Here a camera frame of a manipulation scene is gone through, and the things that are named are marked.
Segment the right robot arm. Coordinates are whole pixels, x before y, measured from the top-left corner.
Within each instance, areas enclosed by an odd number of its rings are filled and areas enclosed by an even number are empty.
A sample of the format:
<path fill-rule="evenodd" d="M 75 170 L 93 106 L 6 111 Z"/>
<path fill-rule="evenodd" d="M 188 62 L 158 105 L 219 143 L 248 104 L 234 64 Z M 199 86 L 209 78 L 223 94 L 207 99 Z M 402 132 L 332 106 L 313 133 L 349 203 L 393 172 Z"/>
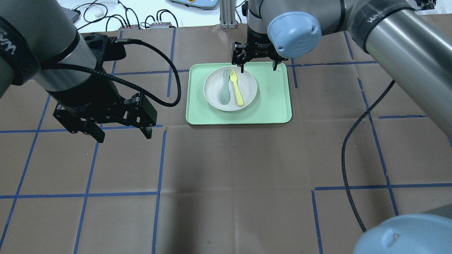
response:
<path fill-rule="evenodd" d="M 321 37 L 348 31 L 352 40 L 392 77 L 379 98 L 344 138 L 341 171 L 349 204 L 363 235 L 355 254 L 450 254 L 451 205 L 400 215 L 366 229 L 352 199 L 346 145 L 358 124 L 395 83 L 451 137 L 451 38 L 417 15 L 405 0 L 250 0 L 245 44 L 234 42 L 231 63 L 244 68 L 270 58 L 273 69 L 313 50 Z"/>

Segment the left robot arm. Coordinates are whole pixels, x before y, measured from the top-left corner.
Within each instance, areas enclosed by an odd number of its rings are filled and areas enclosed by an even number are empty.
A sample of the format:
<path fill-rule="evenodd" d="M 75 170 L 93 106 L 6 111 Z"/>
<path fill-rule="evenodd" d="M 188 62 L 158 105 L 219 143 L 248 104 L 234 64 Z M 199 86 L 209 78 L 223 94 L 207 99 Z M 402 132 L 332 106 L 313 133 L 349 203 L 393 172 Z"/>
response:
<path fill-rule="evenodd" d="M 66 131 L 103 143 L 100 124 L 119 123 L 151 138 L 157 111 L 149 99 L 156 97 L 128 82 L 123 85 L 137 93 L 122 97 L 115 86 L 120 80 L 103 68 L 126 57 L 127 40 L 80 35 L 55 0 L 2 0 L 0 19 L 2 95 L 34 79 L 57 101 L 53 117 Z"/>

